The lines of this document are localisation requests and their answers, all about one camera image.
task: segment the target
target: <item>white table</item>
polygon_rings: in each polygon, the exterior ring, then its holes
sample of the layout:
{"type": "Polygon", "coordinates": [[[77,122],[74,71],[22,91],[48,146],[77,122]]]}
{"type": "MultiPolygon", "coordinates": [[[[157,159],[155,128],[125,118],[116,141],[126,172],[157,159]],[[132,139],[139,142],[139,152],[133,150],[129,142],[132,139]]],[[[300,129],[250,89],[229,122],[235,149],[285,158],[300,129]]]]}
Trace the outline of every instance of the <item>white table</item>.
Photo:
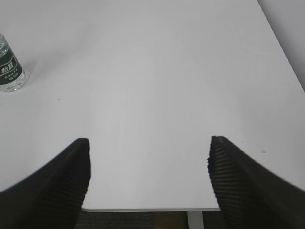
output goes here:
{"type": "Polygon", "coordinates": [[[0,28],[31,73],[0,93],[0,190],[86,137],[84,209],[217,209],[213,135],[305,189],[304,91],[255,0],[11,0],[0,28]]]}

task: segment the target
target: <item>table leg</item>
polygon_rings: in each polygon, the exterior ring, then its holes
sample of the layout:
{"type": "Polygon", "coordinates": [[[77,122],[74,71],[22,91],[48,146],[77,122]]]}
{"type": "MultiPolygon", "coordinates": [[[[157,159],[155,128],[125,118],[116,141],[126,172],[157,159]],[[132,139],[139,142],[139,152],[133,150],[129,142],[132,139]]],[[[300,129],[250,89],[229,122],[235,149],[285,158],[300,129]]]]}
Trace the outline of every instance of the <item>table leg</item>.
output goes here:
{"type": "Polygon", "coordinates": [[[204,229],[202,211],[188,211],[189,229],[204,229]]]}

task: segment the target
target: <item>floor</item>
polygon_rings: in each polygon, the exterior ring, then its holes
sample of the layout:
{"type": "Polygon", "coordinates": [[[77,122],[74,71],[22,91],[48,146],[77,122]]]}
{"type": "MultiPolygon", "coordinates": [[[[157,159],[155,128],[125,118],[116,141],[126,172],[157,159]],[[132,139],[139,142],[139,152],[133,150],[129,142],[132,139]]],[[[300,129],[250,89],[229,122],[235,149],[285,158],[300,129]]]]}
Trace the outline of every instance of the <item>floor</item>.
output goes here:
{"type": "MultiPolygon", "coordinates": [[[[221,212],[203,212],[204,229],[224,229],[221,212]]],[[[187,212],[80,213],[75,229],[188,229],[187,212]]]]}

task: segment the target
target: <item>green bottle label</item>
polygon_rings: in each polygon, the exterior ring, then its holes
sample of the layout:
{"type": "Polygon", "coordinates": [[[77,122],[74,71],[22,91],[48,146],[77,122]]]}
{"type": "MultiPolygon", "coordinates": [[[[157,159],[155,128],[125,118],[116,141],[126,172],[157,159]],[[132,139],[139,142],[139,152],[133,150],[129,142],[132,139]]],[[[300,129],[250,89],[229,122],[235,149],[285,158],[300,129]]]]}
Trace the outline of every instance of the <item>green bottle label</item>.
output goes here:
{"type": "Polygon", "coordinates": [[[22,67],[12,50],[0,57],[0,85],[8,84],[16,80],[22,73],[22,67]]]}

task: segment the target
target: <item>white wall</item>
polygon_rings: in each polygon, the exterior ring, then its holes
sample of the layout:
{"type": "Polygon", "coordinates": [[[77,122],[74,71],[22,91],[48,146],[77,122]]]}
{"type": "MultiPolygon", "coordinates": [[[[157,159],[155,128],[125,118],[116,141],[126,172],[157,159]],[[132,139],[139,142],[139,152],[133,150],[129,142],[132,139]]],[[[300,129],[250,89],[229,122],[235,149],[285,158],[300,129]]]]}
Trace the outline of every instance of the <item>white wall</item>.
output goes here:
{"type": "Polygon", "coordinates": [[[305,89],[305,0],[258,0],[305,89]]]}

